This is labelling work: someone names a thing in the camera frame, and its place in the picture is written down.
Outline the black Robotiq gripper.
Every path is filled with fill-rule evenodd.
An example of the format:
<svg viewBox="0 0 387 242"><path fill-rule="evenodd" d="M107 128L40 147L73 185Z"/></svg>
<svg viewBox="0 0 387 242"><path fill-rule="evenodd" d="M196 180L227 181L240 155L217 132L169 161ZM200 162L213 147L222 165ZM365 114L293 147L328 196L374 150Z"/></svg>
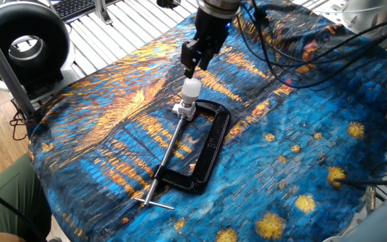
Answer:
<svg viewBox="0 0 387 242"><path fill-rule="evenodd" d="M181 64L184 75L191 79L197 65L206 71L210 61L218 55L226 37L230 21L234 15L215 15L198 9L195 18L196 34L193 40L184 42L181 47Z"/></svg>

